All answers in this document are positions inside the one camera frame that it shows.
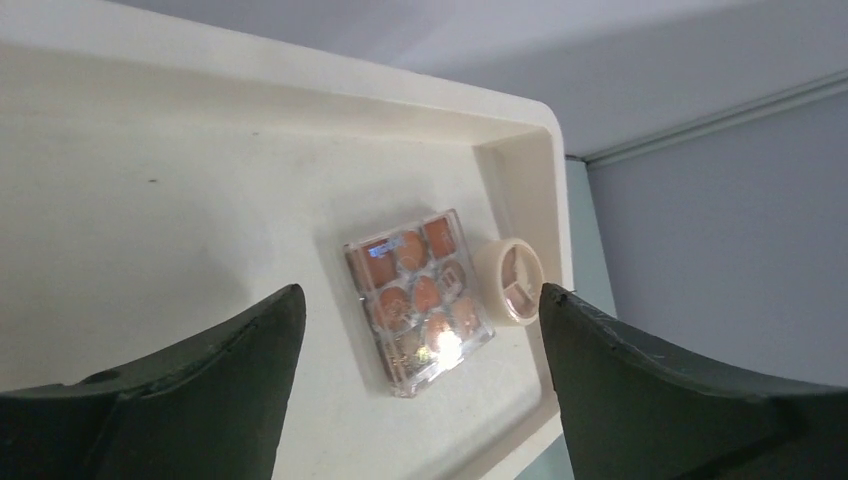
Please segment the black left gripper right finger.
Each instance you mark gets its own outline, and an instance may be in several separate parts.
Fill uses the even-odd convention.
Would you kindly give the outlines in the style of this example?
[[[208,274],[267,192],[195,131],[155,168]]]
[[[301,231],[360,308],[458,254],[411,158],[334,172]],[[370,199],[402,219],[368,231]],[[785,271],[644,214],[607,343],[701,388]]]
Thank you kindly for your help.
[[[843,387],[696,354],[553,283],[539,325],[578,479],[847,475]]]

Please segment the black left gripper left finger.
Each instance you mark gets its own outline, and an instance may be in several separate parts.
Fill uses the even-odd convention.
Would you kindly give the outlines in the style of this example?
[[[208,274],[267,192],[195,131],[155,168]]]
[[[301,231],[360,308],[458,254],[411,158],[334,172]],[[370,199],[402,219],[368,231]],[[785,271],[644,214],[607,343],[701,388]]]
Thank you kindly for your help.
[[[1,396],[5,479],[269,479],[306,327],[288,285],[72,384]]]

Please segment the round cream compact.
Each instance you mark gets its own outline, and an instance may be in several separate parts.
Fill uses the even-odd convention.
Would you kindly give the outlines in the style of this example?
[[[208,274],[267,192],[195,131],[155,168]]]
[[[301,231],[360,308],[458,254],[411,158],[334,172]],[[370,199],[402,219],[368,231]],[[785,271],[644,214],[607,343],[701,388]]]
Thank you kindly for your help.
[[[524,240],[489,242],[473,255],[483,306],[498,327],[525,327],[539,318],[541,261]]]

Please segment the small square blush palette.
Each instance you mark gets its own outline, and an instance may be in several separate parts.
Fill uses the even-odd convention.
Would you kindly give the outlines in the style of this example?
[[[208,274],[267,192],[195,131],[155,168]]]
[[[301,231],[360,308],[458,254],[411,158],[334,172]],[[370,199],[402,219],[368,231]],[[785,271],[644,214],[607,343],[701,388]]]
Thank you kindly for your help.
[[[417,396],[494,338],[455,210],[342,252],[393,396]]]

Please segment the white drawer organizer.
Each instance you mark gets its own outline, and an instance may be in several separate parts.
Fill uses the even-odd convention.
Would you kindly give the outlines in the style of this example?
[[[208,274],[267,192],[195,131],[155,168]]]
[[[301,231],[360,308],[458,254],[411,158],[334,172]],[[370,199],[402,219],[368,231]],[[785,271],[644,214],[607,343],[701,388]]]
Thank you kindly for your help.
[[[74,383],[299,284],[278,479],[512,479],[562,432],[537,326],[388,390],[344,244],[457,212],[573,282],[539,102],[103,1],[1,5],[1,386]]]

